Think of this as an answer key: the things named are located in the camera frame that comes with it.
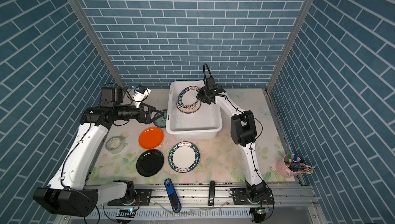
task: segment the brick wall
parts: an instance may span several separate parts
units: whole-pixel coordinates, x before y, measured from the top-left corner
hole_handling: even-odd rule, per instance
[[[0,223],[55,220],[32,194],[111,80],[66,0],[0,0]]]
[[[332,223],[394,223],[395,0],[314,0],[273,89]]]
[[[265,87],[303,0],[79,0],[124,83]]]

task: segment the metal corner post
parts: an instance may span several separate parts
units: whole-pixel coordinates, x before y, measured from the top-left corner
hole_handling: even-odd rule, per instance
[[[125,88],[125,85],[124,85],[120,75],[116,71],[116,68],[114,67],[113,63],[111,62],[111,59],[106,52],[106,49],[103,47],[103,44],[101,43],[95,30],[92,27],[90,21],[88,20],[84,10],[82,9],[81,4],[78,2],[78,0],[67,0],[67,2],[70,4],[72,10],[74,11],[75,15],[77,16],[82,27],[85,29],[87,35],[91,39],[93,45],[95,46],[96,50],[100,54],[101,59],[106,64],[108,70],[110,71],[111,75],[115,79],[116,83],[119,86],[121,86],[122,88]]]
[[[291,48],[295,42],[295,39],[299,33],[299,30],[301,29],[303,22],[307,16],[307,13],[309,12],[311,5],[313,4],[313,1],[314,0],[304,0],[302,8],[300,9],[299,15],[295,21],[295,25],[292,28],[291,33],[289,34],[287,43],[285,44],[284,49],[281,52],[279,61],[277,62],[276,67],[274,68],[272,77],[270,78],[269,83],[267,85],[266,91],[268,93],[270,93],[274,87],[274,83],[276,82],[277,77],[279,76],[279,73],[281,71],[281,68],[285,63],[285,60],[287,59],[289,52],[291,51]]]

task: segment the black mounting plate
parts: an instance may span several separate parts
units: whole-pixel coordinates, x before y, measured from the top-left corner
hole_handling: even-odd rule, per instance
[[[151,189],[135,189],[136,199],[140,197],[140,206],[147,206],[151,201]],[[115,199],[107,203],[108,206],[126,206],[121,199]]]
[[[248,200],[248,195],[247,195],[245,188],[231,188],[230,194],[232,195],[234,205],[252,204]],[[265,195],[263,197],[267,201],[267,202],[263,201],[263,203],[262,203],[263,205],[265,205],[265,204],[272,205],[274,203],[273,193],[270,188],[267,188],[267,192],[265,193]]]

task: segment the pink bucket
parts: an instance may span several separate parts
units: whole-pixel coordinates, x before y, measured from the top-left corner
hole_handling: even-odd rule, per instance
[[[285,164],[285,162],[288,162],[288,154],[286,154],[283,158],[283,160],[279,160],[279,162],[277,162],[276,164],[276,171],[279,173],[279,175],[283,178],[290,178],[295,176],[297,173],[296,172],[292,172],[287,165]]]

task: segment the black plate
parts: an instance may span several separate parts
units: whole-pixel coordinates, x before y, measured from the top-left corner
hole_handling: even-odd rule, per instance
[[[157,174],[163,167],[165,158],[157,149],[150,149],[142,153],[137,159],[137,172],[144,177],[151,177]]]

